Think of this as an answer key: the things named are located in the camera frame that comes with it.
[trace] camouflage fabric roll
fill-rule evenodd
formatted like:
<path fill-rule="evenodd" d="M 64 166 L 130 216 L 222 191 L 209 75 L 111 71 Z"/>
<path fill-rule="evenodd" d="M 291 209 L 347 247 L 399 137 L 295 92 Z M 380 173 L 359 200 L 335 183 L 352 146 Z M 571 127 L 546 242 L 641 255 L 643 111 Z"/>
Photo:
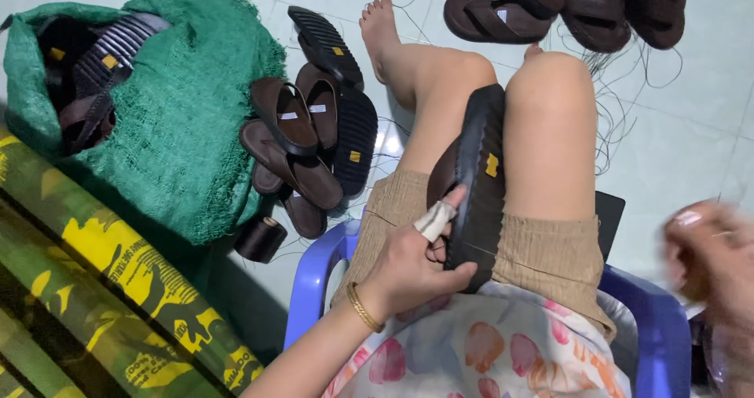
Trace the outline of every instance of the camouflage fabric roll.
<path fill-rule="evenodd" d="M 132 396 L 154 387 L 165 389 L 158 396 L 238 395 L 262 371 L 227 323 L 159 252 L 2 129 L 0 197 L 5 201 L 0 283 L 13 297 L 2 305 L 27 330 L 26 317 L 32 314 L 42 326 L 67 332 L 66 340 L 74 343 L 58 354 L 67 356 L 63 360 L 40 346 L 79 387 L 72 369 L 61 364 L 82 350 L 87 352 L 77 364 L 89 364 L 82 372 L 99 370 L 112 379 L 103 387 Z M 98 339 L 91 343 L 94 336 Z M 193 393 L 185 393 L 187 384 Z M 197 395 L 195 388 L 212 392 Z"/>

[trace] white finger wrap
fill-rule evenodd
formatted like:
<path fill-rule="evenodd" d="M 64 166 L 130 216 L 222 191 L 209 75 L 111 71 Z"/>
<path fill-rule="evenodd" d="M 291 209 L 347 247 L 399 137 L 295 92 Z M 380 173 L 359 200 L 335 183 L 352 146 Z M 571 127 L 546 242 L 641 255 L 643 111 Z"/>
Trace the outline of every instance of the white finger wrap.
<path fill-rule="evenodd" d="M 419 230 L 421 236 L 434 242 L 453 217 L 456 217 L 456 209 L 445 201 L 437 201 L 427 214 L 414 223 L 414 227 Z"/>

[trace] yellow tag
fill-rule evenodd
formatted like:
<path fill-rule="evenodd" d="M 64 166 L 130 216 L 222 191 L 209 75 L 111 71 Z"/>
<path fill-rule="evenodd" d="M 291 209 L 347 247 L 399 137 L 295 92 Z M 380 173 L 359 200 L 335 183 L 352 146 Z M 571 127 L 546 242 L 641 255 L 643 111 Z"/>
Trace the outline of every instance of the yellow tag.
<path fill-rule="evenodd" d="M 58 61 L 62 61 L 62 57 L 66 56 L 66 51 L 58 48 L 50 48 L 50 58 L 55 58 Z"/>
<path fill-rule="evenodd" d="M 495 155 L 489 154 L 489 157 L 487 157 L 487 170 L 485 172 L 492 177 L 498 177 L 498 158 Z"/>
<path fill-rule="evenodd" d="M 107 54 L 105 58 L 102 58 L 102 64 L 104 64 L 108 70 L 111 70 L 114 66 L 118 65 L 118 60 L 115 59 L 115 56 Z"/>

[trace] woman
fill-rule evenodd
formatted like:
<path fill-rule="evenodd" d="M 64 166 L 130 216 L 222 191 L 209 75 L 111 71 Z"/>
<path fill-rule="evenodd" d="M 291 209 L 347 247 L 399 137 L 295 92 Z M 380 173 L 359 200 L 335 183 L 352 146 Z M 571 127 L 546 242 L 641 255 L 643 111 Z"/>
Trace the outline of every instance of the woman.
<path fill-rule="evenodd" d="M 630 396 L 608 346 L 615 325 L 596 300 L 603 263 L 587 67 L 563 53 L 527 50 L 506 88 L 506 202 L 492 280 L 476 295 L 454 295 L 476 264 L 442 271 L 443 250 L 431 246 L 437 238 L 412 223 L 426 213 L 429 173 L 461 132 L 469 95 L 497 83 L 495 71 L 476 53 L 401 44 L 391 0 L 375 0 L 359 24 L 375 76 L 416 114 L 412 135 L 396 171 L 375 184 L 332 309 L 243 396 Z M 445 220 L 464 193 L 443 200 Z M 719 322 L 751 338 L 752 293 L 748 305 L 728 298 L 745 293 L 744 268 L 754 271 L 746 254 L 752 229 L 732 217 L 719 224 L 722 210 L 711 203 L 682 214 L 666 226 L 669 260 L 695 251 L 712 274 Z M 713 236 L 720 229 L 744 242 L 721 243 Z M 751 354 L 731 357 L 754 361 Z M 746 376 L 739 373 L 733 391 L 746 390 Z"/>

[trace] gold bracelet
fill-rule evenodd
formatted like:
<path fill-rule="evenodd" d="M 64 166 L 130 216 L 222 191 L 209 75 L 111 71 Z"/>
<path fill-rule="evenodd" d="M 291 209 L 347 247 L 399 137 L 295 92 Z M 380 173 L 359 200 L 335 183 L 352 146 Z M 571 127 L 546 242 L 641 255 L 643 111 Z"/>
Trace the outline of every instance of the gold bracelet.
<path fill-rule="evenodd" d="M 351 301 L 351 305 L 353 305 L 353 309 L 356 310 L 356 312 L 359 314 L 359 317 L 364 320 L 365 325 L 369 326 L 369 328 L 372 329 L 374 333 L 382 332 L 384 325 L 377 324 L 377 322 L 375 322 L 374 319 L 369 316 L 366 310 L 364 310 L 364 306 L 361 304 L 361 301 L 359 301 L 359 296 L 356 294 L 356 285 L 356 282 L 351 282 L 348 284 L 348 288 L 345 289 L 345 292 L 348 294 L 348 300 Z"/>

